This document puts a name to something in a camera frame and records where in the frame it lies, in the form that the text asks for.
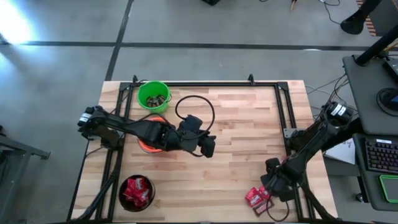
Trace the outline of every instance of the floor tile line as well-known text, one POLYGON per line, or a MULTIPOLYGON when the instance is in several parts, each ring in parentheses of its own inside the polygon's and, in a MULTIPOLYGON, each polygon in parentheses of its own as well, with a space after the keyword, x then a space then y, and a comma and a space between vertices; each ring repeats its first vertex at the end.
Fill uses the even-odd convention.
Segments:
MULTIPOLYGON (((0 42, 0 45, 12 45, 7 42, 0 42)), ((54 46, 54 47, 114 47, 115 42, 86 42, 86 41, 27 41, 23 46, 54 46)))
POLYGON ((122 43, 121 47, 165 48, 165 49, 253 49, 253 50, 346 50, 365 51, 370 46, 319 46, 319 45, 272 45, 272 44, 194 44, 194 43, 122 43))
POLYGON ((131 7, 134 0, 129 0, 127 2, 126 10, 124 11, 124 16, 122 20, 122 24, 120 25, 118 38, 116 39, 116 45, 114 46, 113 53, 111 56, 111 60, 109 62, 108 70, 106 71, 105 81, 111 81, 113 76, 113 71, 116 65, 116 61, 118 59, 120 47, 123 41, 124 33, 126 31, 127 23, 129 22, 129 16, 131 12, 131 7))

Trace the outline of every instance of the keyboard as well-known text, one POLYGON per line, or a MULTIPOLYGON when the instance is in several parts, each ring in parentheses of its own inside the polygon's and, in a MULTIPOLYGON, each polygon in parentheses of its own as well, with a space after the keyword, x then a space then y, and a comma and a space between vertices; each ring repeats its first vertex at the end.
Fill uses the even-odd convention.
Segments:
POLYGON ((366 139, 368 170, 398 174, 398 142, 366 139))

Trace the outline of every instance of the black bowl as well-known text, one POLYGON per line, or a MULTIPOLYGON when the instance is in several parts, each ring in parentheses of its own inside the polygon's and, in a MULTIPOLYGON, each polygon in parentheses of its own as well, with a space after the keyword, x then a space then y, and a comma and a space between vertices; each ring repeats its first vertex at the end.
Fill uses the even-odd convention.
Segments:
POLYGON ((121 185, 119 189, 119 201, 120 204, 123 206, 123 208, 127 211, 130 212, 140 212, 146 209, 154 200, 155 198, 155 185, 152 183, 152 181, 149 180, 148 177, 143 176, 143 175, 132 175, 129 178, 127 178, 121 185), (144 181, 148 184, 149 186, 149 201, 144 207, 136 207, 136 204, 134 202, 130 202, 126 200, 126 196, 123 194, 124 191, 127 188, 127 180, 132 178, 132 179, 137 179, 139 177, 144 178, 144 181))

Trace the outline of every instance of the red snack bag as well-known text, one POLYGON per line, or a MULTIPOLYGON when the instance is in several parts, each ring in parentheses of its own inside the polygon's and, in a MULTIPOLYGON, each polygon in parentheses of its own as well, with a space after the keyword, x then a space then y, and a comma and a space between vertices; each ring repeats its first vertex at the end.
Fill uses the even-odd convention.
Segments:
POLYGON ((267 208, 267 200, 264 200, 256 208, 253 208, 253 211, 257 215, 257 217, 260 217, 261 214, 263 214, 265 211, 272 208, 273 206, 274 203, 272 202, 272 200, 269 200, 267 208))
POLYGON ((145 180, 144 178, 136 178, 127 180, 127 188, 131 190, 143 190, 145 187, 145 180))
POLYGON ((140 202, 140 200, 138 200, 138 199, 135 199, 134 204, 135 204, 137 207, 143 207, 143 206, 146 205, 146 203, 140 202))
POLYGON ((123 195, 127 196, 127 197, 134 197, 134 191, 131 190, 131 188, 127 187, 124 192, 123 195))
POLYGON ((144 178, 137 178, 136 180, 136 189, 137 190, 144 190, 145 187, 145 180, 144 178))
POLYGON ((250 191, 246 194, 245 199, 251 208, 255 207, 256 205, 260 204, 263 201, 263 199, 261 198, 259 192, 255 187, 250 189, 250 191))
POLYGON ((264 199, 264 200, 269 200, 270 198, 270 194, 268 193, 268 191, 266 190, 266 188, 262 185, 261 187, 259 187, 258 190, 260 196, 264 199))
POLYGON ((140 194, 138 194, 137 196, 138 196, 138 200, 140 202, 146 203, 148 201, 148 198, 149 198, 149 189, 147 189, 147 190, 145 190, 143 192, 140 192, 140 194))
POLYGON ((133 197, 129 197, 129 196, 126 196, 126 200, 129 202, 135 201, 135 199, 133 197))

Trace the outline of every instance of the black cable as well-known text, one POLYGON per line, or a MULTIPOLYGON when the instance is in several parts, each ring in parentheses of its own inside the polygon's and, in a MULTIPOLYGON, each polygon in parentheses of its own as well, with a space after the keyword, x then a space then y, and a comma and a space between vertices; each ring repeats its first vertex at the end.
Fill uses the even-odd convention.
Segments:
POLYGON ((277 219, 275 219, 274 217, 272 217, 272 215, 269 213, 269 207, 268 207, 268 205, 269 205, 269 202, 271 201, 271 197, 272 197, 272 194, 270 194, 269 195, 269 199, 267 200, 267 202, 266 202, 266 208, 267 208, 267 214, 268 214, 268 216, 269 216, 269 218, 271 218, 274 222, 283 222, 283 221, 285 221, 285 219, 289 216, 289 214, 290 214, 290 208, 289 208, 289 204, 286 202, 286 208, 287 208, 287 213, 286 213, 286 215, 285 215, 285 217, 283 217, 282 219, 280 219, 280 220, 277 220, 277 219))
POLYGON ((193 153, 193 152, 189 152, 189 154, 191 154, 191 155, 193 155, 193 156, 195 156, 195 157, 202 157, 202 156, 204 156, 204 154, 198 155, 198 154, 195 154, 195 153, 193 153))
POLYGON ((91 153, 94 153, 94 152, 96 152, 96 151, 98 151, 98 150, 100 150, 100 149, 103 149, 103 148, 104 148, 104 147, 101 146, 101 147, 99 147, 99 148, 97 148, 97 149, 95 149, 95 150, 93 150, 93 151, 87 153, 87 154, 85 155, 85 158, 87 158, 91 153))
POLYGON ((333 97, 333 94, 335 94, 341 101, 344 101, 344 102, 345 102, 345 100, 341 99, 340 96, 337 95, 337 89, 340 89, 340 88, 341 88, 341 86, 339 86, 339 88, 337 88, 337 84, 340 82, 340 80, 341 80, 345 75, 346 75, 346 74, 344 74, 342 77, 340 77, 340 78, 337 80, 337 82, 335 83, 335 87, 333 88, 333 92, 331 93, 331 95, 330 95, 330 97, 329 97, 329 100, 331 100, 331 98, 333 97))
MULTIPOLYGON (((305 85, 305 87, 306 87, 306 90, 307 90, 307 88, 310 88, 312 90, 316 90, 316 88, 314 88, 314 87, 312 87, 310 85, 305 85)), ((327 91, 323 91, 323 90, 316 90, 316 91, 318 91, 320 93, 326 93, 327 95, 330 95, 330 93, 328 93, 327 91)))
POLYGON ((382 95, 384 92, 386 92, 386 91, 391 91, 391 90, 394 90, 394 89, 393 89, 393 88, 384 88, 384 89, 381 89, 381 90, 377 93, 377 95, 376 95, 376 103, 377 103, 377 105, 379 106, 379 108, 380 108, 383 112, 385 112, 386 114, 388 114, 388 115, 390 115, 390 116, 398 116, 398 114, 392 114, 392 113, 386 111, 386 110, 380 105, 380 102, 382 101, 381 95, 382 95))
MULTIPOLYGON (((341 87, 343 87, 343 86, 345 86, 345 85, 347 85, 348 84, 348 82, 346 82, 346 83, 344 83, 344 84, 341 84, 341 86, 338 88, 338 89, 340 89, 341 87)), ((345 100, 343 100, 338 94, 337 94, 337 91, 335 91, 335 95, 341 100, 341 101, 344 101, 345 103, 347 103, 345 100)))
POLYGON ((334 21, 332 18, 331 18, 331 16, 330 16, 330 11, 329 11, 329 9, 328 9, 328 6, 339 6, 340 5, 340 0, 338 0, 338 3, 337 4, 329 4, 329 3, 326 3, 326 0, 323 2, 323 4, 325 5, 325 9, 326 9, 326 12, 328 13, 328 15, 329 15, 329 20, 331 20, 333 23, 335 23, 335 24, 338 24, 338 25, 340 25, 340 23, 339 22, 336 22, 336 21, 334 21))
POLYGON ((317 108, 316 106, 311 106, 311 108, 317 109, 317 110, 322 110, 322 108, 317 108))
POLYGON ((203 97, 203 96, 198 96, 198 95, 185 96, 185 97, 181 98, 181 99, 177 102, 177 104, 175 105, 175 114, 176 114, 179 118, 185 120, 185 118, 183 118, 183 117, 181 117, 181 116, 179 115, 177 109, 178 109, 179 104, 180 104, 183 100, 186 100, 186 99, 188 99, 188 98, 199 98, 199 99, 205 100, 205 101, 209 104, 209 106, 210 106, 210 108, 211 108, 212 118, 211 118, 211 123, 210 123, 209 127, 208 127, 204 132, 202 132, 201 134, 198 134, 198 135, 196 135, 196 136, 194 136, 194 137, 190 137, 190 138, 186 138, 186 137, 182 136, 182 138, 185 139, 185 140, 191 140, 191 139, 200 138, 200 137, 202 137, 203 135, 207 134, 207 132, 208 132, 208 131, 210 130, 210 128, 213 126, 214 121, 215 121, 215 119, 216 119, 216 113, 215 113, 215 110, 214 110, 214 106, 211 104, 210 100, 206 99, 206 98, 203 97))
POLYGON ((328 83, 326 83, 326 84, 324 84, 324 85, 322 85, 322 86, 320 86, 320 87, 318 87, 318 88, 312 90, 311 92, 309 92, 309 93, 307 93, 307 94, 309 95, 309 94, 313 93, 314 91, 319 90, 320 88, 322 88, 322 87, 324 87, 324 86, 327 86, 327 85, 329 85, 329 84, 332 84, 333 82, 335 82, 335 81, 338 80, 339 78, 341 78, 341 77, 338 77, 338 78, 336 78, 336 79, 334 79, 334 80, 332 80, 332 81, 330 81, 330 82, 328 82, 328 83))

